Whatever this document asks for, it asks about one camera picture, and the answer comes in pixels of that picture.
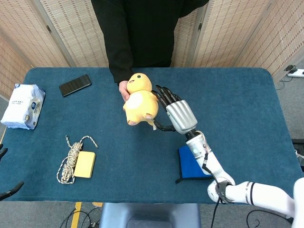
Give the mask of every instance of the plush toy face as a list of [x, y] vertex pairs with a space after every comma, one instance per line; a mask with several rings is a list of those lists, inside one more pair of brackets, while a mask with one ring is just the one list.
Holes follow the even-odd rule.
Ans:
[[147, 75], [136, 73], [128, 81], [127, 90], [130, 94], [140, 90], [147, 90], [151, 92], [152, 84]]

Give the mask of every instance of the yellow sponge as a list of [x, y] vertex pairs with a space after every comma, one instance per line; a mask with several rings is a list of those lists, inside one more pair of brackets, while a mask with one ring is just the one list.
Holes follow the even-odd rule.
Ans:
[[95, 161], [95, 153], [80, 151], [74, 170], [75, 177], [91, 178]]

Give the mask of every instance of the table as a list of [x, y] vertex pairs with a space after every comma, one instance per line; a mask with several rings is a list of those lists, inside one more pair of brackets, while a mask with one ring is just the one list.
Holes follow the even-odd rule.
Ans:
[[[260, 68], [143, 68], [192, 108], [197, 129], [226, 172], [236, 181], [278, 186], [290, 196], [302, 177], [271, 75]], [[92, 85], [67, 97], [58, 86], [88, 74]], [[147, 123], [128, 126], [123, 100], [107, 68], [34, 68], [25, 84], [37, 84], [46, 98], [35, 130], [7, 129], [9, 151], [0, 163], [1, 190], [24, 181], [7, 200], [60, 200], [143, 203], [212, 203], [211, 180], [179, 184], [178, 133], [153, 131]], [[160, 108], [157, 120], [170, 121]], [[84, 150], [94, 151], [92, 178], [63, 185], [56, 172], [71, 143], [84, 135]]]

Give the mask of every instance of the blue pad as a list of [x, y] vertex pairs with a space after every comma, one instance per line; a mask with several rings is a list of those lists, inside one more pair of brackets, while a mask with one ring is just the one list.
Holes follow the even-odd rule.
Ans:
[[178, 152], [180, 160], [180, 178], [177, 179], [175, 183], [179, 183], [182, 180], [212, 179], [211, 175], [203, 173], [188, 146], [180, 147]]

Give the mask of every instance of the woven wall panel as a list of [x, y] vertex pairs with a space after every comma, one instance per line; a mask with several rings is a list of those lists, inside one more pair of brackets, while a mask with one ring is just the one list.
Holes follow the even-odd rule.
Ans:
[[18, 53], [0, 38], [0, 94], [9, 99], [15, 83], [22, 83], [32, 68]]
[[90, 0], [40, 0], [77, 67], [107, 67], [103, 33]]
[[68, 66], [26, 0], [1, 0], [0, 15], [0, 29], [35, 67]]
[[194, 67], [233, 66], [268, 2], [210, 0]]
[[276, 74], [304, 45], [304, 0], [277, 1], [240, 57], [239, 67]]
[[190, 52], [190, 44], [194, 31], [198, 10], [180, 18], [174, 30], [174, 51], [172, 55], [172, 67], [185, 67], [187, 56]]

